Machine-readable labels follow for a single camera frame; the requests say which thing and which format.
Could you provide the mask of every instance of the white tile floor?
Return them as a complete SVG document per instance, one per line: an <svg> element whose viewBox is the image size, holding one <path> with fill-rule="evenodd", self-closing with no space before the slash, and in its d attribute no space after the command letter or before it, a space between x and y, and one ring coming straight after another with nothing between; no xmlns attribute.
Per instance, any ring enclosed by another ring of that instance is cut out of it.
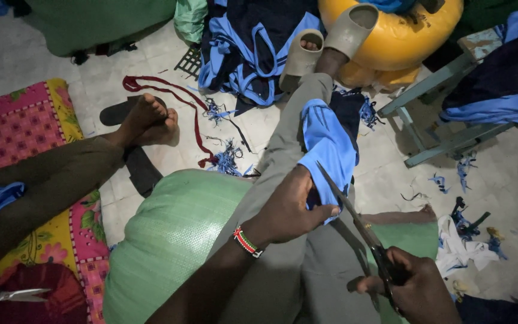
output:
<svg viewBox="0 0 518 324"><path fill-rule="evenodd" d="M175 64L187 46L180 41L172 23L149 35L137 44L133 52L121 52L112 57L92 56L82 66L75 66L69 59L51 55L45 47L41 33L24 24L20 19L0 17L0 95L23 88L51 77L64 78L70 85L69 93L83 133L89 137L110 132L117 127L106 127L99 121L104 107L125 100L136 93L123 89L122 80L130 76L158 76L182 86L197 86L192 77L173 71ZM147 154L162 172L168 175L183 168L197 168L197 162L205 157L195 142L193 131L194 109L180 103L173 96L155 92L169 107L179 113L181 128L177 146L149 146ZM218 104L233 109L235 99L231 95L213 95ZM378 96L377 108L388 102L386 96ZM263 148L277 125L284 103L262 110L251 110L233 120L241 127L254 153L245 152L238 160L240 169L257 164ZM355 168L356 207L364 213L390 210L417 210L424 203L431 203L437 215L450 213L455 197L461 195L469 205L464 215L475 220L485 211L492 213L483 224L495 226L506 236L502 248L508 261L493 262L477 272L474 266L460 271L457 277L471 287L471 293L486 298L518 296L518 129L499 135L496 140L478 148L476 169L472 169L467 181L472 190L466 194L460 189L456 162L438 157L412 169L405 167L403 160L412 150L409 137L401 131L400 121L385 120L386 125L377 125L375 131L361 126L358 144L361 162ZM223 122L217 127L200 116L200 133L206 136L238 139L231 124ZM205 146L219 151L217 141L204 139ZM435 183L427 178L445 176L450 192L445 195L437 190ZM124 237L124 226L143 201L123 168L101 188L105 231L110 244ZM428 199L405 201L413 192L422 192ZM483 230L479 240L487 240Z"/></svg>

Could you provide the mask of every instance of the brown trousers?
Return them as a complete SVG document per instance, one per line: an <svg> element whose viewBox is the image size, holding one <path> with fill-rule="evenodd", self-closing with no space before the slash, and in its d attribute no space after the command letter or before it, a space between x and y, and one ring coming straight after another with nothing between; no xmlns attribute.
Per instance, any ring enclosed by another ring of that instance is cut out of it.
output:
<svg viewBox="0 0 518 324"><path fill-rule="evenodd" d="M0 169L0 186L25 195L0 210L0 260L30 232L99 188L123 165L123 149L103 137L72 142Z"/></svg>

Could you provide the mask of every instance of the green fabric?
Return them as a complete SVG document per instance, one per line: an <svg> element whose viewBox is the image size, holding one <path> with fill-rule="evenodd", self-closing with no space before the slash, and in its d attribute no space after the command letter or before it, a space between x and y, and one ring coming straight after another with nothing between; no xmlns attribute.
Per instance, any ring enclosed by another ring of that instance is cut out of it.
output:
<svg viewBox="0 0 518 324"><path fill-rule="evenodd" d="M173 24L186 41L201 43L206 15L206 0L177 0Z"/></svg>
<svg viewBox="0 0 518 324"><path fill-rule="evenodd" d="M45 36L49 52L70 56L173 17L175 0L26 0L24 19Z"/></svg>
<svg viewBox="0 0 518 324"><path fill-rule="evenodd" d="M385 247L397 246L420 258L426 256L435 259L437 256L439 229L436 221L423 224L373 225L372 229ZM377 274L377 263L369 249L367 260L371 273ZM376 308L379 309L382 324L408 324L406 319L395 313L385 297L379 296L379 305Z"/></svg>
<svg viewBox="0 0 518 324"><path fill-rule="evenodd" d="M195 169L163 178L129 220L125 240L109 258L106 322L144 323L205 262L251 185Z"/></svg>

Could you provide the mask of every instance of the scissors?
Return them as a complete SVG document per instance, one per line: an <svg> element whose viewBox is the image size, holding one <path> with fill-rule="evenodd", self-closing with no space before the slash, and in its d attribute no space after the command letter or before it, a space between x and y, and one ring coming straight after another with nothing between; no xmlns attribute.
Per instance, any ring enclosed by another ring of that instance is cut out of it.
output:
<svg viewBox="0 0 518 324"><path fill-rule="evenodd" d="M1 291L0 292L0 302L4 300L10 300L12 302L29 302L29 301L42 301L46 302L47 299L34 296L38 293L43 293L50 291L51 289L25 289L25 290L18 290L18 291Z"/></svg>
<svg viewBox="0 0 518 324"><path fill-rule="evenodd" d="M393 309L397 313L399 313L399 315L403 315L399 309L399 306L395 304L395 300L393 299L392 287L393 285L404 285L410 278L411 274L407 270L403 269L401 266L395 265L391 262L391 260L389 260L389 258L387 257L387 250L385 250L385 247L383 247L381 241L379 241L375 233L371 230L371 225L368 223L363 224L363 222L361 221L361 214L355 211L353 205L351 205L349 200L347 200L347 197L343 195L343 192L339 190L335 182L333 182L333 179L331 179L331 177L329 176L327 171L325 171L324 167L321 165L319 161L317 161L317 166L319 167L319 170L321 171L321 173L323 173L323 177L325 178L325 180L327 180L327 183L331 187L333 195L340 199L343 203L343 206L347 208L347 210L351 214L351 217L353 217L353 223L355 224L355 227L357 228L359 233L361 233L361 236L363 237L363 240L365 241L367 246L369 246L371 254L373 254L373 257L377 262L377 268L379 269L379 277L383 280L383 283L385 285L385 297L389 299L389 303L391 304Z"/></svg>

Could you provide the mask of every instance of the person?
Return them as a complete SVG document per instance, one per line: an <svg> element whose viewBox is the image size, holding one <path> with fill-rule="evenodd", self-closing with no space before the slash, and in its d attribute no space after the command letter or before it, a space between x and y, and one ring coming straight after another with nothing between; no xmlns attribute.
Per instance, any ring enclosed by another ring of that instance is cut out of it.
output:
<svg viewBox="0 0 518 324"><path fill-rule="evenodd" d="M177 121L173 108L145 93L116 131L0 168L0 186L25 184L25 195L0 210L0 260L30 232L107 181L124 165L126 149L171 141Z"/></svg>
<svg viewBox="0 0 518 324"><path fill-rule="evenodd" d="M210 257L147 324L380 322L367 295L346 289L360 277L356 291L382 292L381 280L369 275L354 252L364 248L350 215L342 212L339 219L319 226L340 209L322 205L306 210L307 197L316 188L309 170L297 165L304 155L302 108L316 98L329 103L333 78L348 60L333 48L323 49L315 73L301 78L281 113L263 156L262 175L224 226ZM344 229L355 239L343 239ZM397 247L390 247L387 255L411 274L405 285L393 289L410 322L460 323L434 261Z"/></svg>

